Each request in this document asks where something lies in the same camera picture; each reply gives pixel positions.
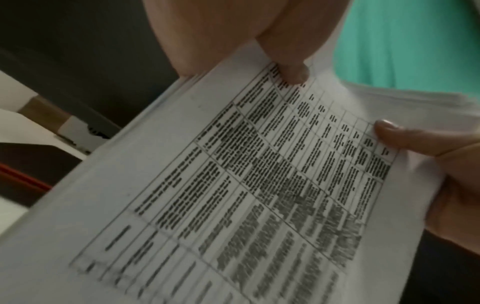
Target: paper sheet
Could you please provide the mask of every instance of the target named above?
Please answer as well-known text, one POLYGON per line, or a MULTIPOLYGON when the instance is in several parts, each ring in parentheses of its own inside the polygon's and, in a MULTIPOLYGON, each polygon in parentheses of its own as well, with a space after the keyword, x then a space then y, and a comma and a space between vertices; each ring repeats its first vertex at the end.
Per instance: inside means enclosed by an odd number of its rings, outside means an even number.
POLYGON ((0 239, 8 303, 393 303, 442 175, 375 119, 478 121, 301 86, 257 46, 158 101, 0 239))

